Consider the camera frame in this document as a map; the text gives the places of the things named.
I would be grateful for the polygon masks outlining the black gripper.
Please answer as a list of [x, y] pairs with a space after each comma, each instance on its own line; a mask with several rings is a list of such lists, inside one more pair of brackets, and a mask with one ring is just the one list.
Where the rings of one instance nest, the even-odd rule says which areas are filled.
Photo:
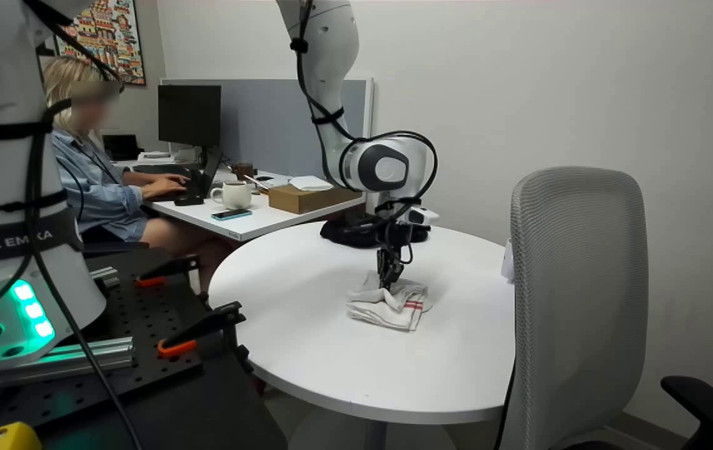
[[436, 220], [437, 213], [424, 206], [400, 208], [376, 217], [377, 287], [390, 282], [389, 251], [399, 251], [394, 262], [394, 282], [399, 282], [402, 270], [414, 262], [411, 243], [425, 243]]

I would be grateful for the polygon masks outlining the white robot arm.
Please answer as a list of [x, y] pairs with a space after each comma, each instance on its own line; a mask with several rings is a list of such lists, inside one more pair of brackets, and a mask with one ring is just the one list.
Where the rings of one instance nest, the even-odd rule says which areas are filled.
[[406, 268], [416, 208], [437, 176], [437, 150], [419, 131], [362, 135], [351, 128], [345, 80], [360, 51], [351, 0], [276, 0], [296, 53], [296, 75], [324, 150], [324, 176], [362, 193], [377, 247], [377, 282]]

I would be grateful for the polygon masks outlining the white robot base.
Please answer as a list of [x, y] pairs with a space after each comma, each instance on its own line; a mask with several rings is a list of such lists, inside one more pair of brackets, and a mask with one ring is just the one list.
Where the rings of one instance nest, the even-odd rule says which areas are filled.
[[91, 0], [0, 0], [0, 370], [105, 312], [51, 146], [40, 5], [71, 23]]

